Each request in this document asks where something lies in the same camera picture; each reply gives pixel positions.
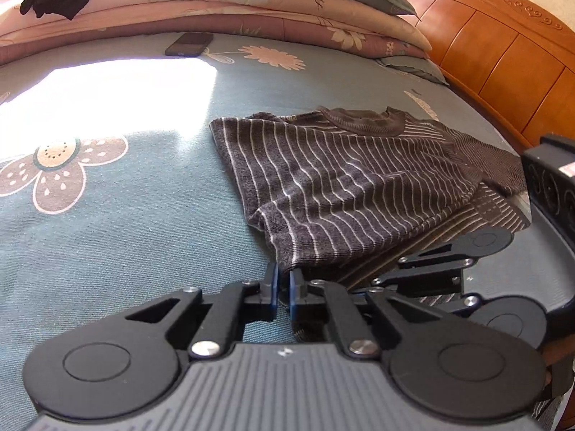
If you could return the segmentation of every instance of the white label sticker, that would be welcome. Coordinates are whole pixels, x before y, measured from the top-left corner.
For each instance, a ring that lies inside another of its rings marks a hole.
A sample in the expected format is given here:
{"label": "white label sticker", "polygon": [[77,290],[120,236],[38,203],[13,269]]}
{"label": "white label sticker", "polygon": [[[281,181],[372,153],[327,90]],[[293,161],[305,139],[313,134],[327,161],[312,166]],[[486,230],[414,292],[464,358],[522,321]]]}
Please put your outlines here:
{"label": "white label sticker", "polygon": [[559,171],[567,175],[569,178],[575,176],[575,162],[559,167]]}

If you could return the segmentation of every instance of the white star logo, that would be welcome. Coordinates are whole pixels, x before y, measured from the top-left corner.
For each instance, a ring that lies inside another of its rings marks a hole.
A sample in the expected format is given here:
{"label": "white star logo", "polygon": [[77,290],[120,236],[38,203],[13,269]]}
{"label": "white star logo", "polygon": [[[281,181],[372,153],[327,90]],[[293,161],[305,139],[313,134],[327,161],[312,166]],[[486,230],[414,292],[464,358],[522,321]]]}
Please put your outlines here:
{"label": "white star logo", "polygon": [[281,350],[278,350],[278,355],[283,358],[287,358],[293,353],[293,350],[289,347],[283,347]]}

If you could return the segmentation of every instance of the black phone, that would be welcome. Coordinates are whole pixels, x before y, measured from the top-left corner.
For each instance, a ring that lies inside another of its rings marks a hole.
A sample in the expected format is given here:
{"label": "black phone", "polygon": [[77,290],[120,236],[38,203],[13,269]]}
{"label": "black phone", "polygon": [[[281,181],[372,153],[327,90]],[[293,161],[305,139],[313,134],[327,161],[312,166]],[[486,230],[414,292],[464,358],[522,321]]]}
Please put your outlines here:
{"label": "black phone", "polygon": [[205,32],[187,32],[166,48],[166,56],[199,57],[213,38],[213,34]]}

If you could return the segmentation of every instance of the wooden headboard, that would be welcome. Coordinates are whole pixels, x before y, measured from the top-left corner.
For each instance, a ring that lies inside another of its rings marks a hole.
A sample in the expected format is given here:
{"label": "wooden headboard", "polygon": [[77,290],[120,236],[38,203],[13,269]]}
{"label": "wooden headboard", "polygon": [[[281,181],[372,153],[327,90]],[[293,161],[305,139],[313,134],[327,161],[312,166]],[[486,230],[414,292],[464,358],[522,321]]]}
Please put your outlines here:
{"label": "wooden headboard", "polygon": [[523,147],[575,138],[575,33],[528,0],[409,0],[452,85]]}

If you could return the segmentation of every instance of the striped sweater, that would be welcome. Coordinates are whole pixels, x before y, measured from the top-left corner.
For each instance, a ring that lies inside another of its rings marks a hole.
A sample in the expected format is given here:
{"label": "striped sweater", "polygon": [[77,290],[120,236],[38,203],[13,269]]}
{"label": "striped sweater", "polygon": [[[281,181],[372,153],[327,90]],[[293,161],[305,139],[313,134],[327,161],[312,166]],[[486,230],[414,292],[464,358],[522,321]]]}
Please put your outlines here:
{"label": "striped sweater", "polygon": [[526,225],[506,200],[525,189],[519,158],[434,120],[322,108],[210,127],[245,219],[283,273],[352,288],[402,254],[486,224]]}

